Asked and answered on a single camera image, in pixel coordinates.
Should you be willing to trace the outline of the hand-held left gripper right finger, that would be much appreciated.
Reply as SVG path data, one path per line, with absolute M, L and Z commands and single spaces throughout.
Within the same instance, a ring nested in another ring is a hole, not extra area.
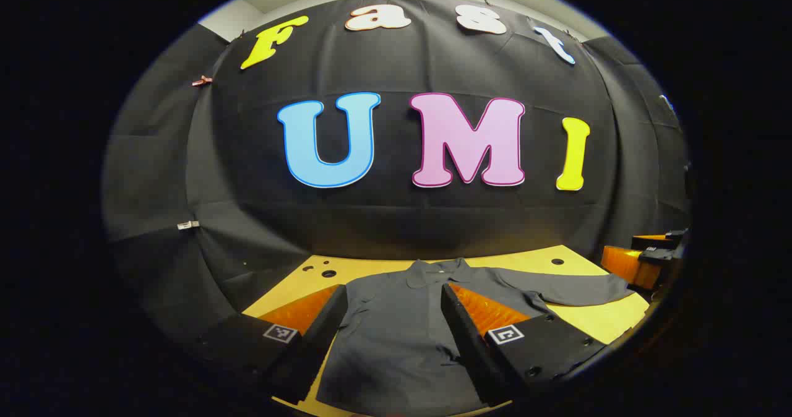
M 487 405 L 557 399 L 606 348 L 554 313 L 529 317 L 455 283 L 443 286 L 441 309 Z

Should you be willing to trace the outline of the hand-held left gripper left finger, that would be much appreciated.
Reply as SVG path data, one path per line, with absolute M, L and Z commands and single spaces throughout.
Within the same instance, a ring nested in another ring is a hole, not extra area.
M 264 403 L 308 397 L 348 309 L 331 285 L 258 315 L 237 313 L 186 343 L 190 358 L 226 388 Z

